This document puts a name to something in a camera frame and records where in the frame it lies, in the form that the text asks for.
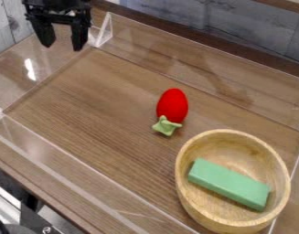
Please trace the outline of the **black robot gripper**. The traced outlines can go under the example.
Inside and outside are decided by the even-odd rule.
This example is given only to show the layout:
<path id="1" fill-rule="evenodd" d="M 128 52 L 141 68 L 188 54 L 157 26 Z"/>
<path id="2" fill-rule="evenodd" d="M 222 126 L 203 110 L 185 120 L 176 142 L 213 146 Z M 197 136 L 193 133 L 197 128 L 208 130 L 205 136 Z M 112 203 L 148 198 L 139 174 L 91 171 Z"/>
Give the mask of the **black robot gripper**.
<path id="1" fill-rule="evenodd" d="M 72 46 L 83 49 L 91 26 L 91 0 L 21 0 L 41 45 L 50 47 L 56 40 L 52 24 L 71 25 Z"/>

